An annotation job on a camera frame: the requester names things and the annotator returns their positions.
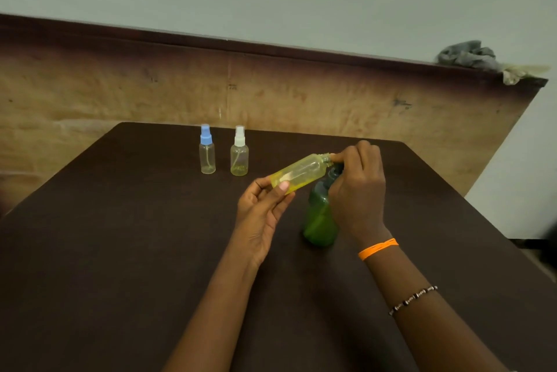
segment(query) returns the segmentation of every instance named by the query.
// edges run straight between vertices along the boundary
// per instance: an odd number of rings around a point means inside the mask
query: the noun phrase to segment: forearm
[[[399,246],[366,259],[388,309],[430,283]],[[414,359],[427,371],[507,371],[437,292],[429,292],[394,314]]]
[[[164,372],[225,372],[242,327],[257,267],[228,246]]]

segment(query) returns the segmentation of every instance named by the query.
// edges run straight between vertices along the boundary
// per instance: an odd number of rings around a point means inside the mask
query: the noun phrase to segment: bracelet
[[[374,244],[371,247],[368,247],[367,249],[362,250],[358,256],[360,257],[360,259],[362,261],[365,261],[366,258],[369,258],[370,256],[372,256],[374,253],[377,253],[379,251],[382,251],[383,249],[385,249],[386,247],[389,246],[398,246],[398,243],[395,239],[388,239],[386,242],[382,242],[382,243],[377,243]]]
[[[430,286],[428,288],[423,288],[420,291],[418,291],[417,293],[414,293],[412,296],[410,296],[410,298],[408,300],[404,300],[402,303],[399,303],[398,305],[396,305],[393,309],[390,310],[389,315],[393,316],[394,312],[398,312],[398,310],[403,307],[403,306],[408,306],[408,304],[412,301],[412,300],[416,300],[417,298],[423,296],[424,294],[429,293],[430,291],[435,291],[437,290],[437,286]]]

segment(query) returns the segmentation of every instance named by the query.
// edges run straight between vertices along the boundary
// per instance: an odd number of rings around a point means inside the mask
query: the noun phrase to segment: floor
[[[544,274],[546,274],[554,283],[557,283],[557,270],[548,263],[540,261],[539,249],[520,249],[520,251],[531,260]]]

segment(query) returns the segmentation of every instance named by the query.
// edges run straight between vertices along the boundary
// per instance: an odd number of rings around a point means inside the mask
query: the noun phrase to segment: green bottle
[[[303,236],[316,246],[330,246],[335,242],[339,228],[332,219],[329,206],[329,188],[342,174],[344,164],[335,164],[327,177],[318,182],[310,192],[308,214],[303,228]]]

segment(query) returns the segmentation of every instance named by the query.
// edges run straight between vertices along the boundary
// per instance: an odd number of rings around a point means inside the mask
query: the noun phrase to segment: bottle with white cap
[[[214,161],[214,143],[208,124],[201,124],[201,142],[199,143],[199,161],[201,172],[212,174],[217,169]]]
[[[244,126],[236,126],[234,144],[230,148],[230,172],[234,175],[246,175],[248,155]]]

